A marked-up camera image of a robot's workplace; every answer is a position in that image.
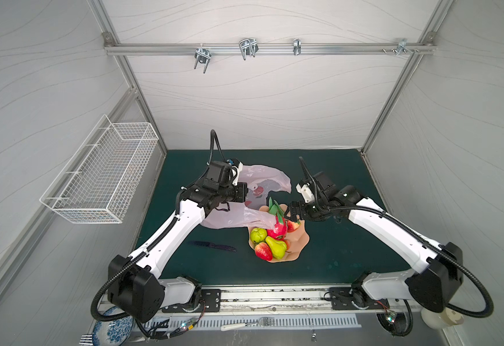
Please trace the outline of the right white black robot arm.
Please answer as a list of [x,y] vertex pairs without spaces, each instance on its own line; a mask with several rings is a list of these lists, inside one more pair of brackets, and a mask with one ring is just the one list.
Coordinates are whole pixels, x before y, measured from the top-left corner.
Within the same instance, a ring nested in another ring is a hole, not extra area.
[[[465,267],[463,252],[458,246],[452,242],[442,245],[423,236],[354,186],[338,188],[324,172],[312,174],[305,160],[299,161],[305,177],[297,184],[302,200],[291,203],[286,213],[292,221],[346,219],[375,236],[410,267],[398,272],[362,274],[343,295],[353,306],[367,310],[380,300],[403,301],[406,307],[403,313],[404,330],[394,327],[396,313],[387,311],[377,316],[382,327],[400,337],[410,334],[413,328],[411,301],[437,314],[450,310],[477,319],[492,315],[495,309],[492,297],[482,282]],[[485,302],[482,310],[470,311],[451,303],[465,279],[471,281],[481,294]]]

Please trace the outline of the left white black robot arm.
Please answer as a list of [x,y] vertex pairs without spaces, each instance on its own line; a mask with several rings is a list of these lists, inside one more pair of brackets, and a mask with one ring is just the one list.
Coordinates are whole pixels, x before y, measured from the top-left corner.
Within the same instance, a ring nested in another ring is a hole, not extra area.
[[198,281],[161,275],[175,251],[211,212],[228,212],[231,205],[244,203],[248,186],[239,180],[242,170],[237,159],[209,159],[201,176],[179,190],[174,212],[151,238],[128,256],[117,255],[110,262],[108,279],[90,306],[96,321],[132,317],[145,323],[163,308],[200,305]]

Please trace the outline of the green pear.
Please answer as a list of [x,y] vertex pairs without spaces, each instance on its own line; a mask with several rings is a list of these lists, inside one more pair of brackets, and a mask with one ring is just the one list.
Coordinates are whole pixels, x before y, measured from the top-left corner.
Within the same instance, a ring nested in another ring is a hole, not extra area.
[[278,240],[268,236],[265,242],[271,249],[272,256],[275,260],[281,260],[286,255],[288,246],[284,240]]

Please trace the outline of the pink plastic bag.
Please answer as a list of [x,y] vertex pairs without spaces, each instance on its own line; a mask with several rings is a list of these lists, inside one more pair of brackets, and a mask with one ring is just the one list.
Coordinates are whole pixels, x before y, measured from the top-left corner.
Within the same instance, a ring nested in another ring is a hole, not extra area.
[[[248,184],[248,193],[244,203],[229,203],[229,211],[221,211],[226,205],[221,205],[219,210],[213,210],[201,225],[208,229],[227,229],[239,227],[258,227],[271,229],[275,218],[269,213],[260,212],[261,206],[268,205],[269,193],[291,193],[290,178],[277,168],[263,165],[244,165],[240,173],[240,182]],[[264,187],[265,193],[260,198],[255,198],[252,191],[257,185]]]

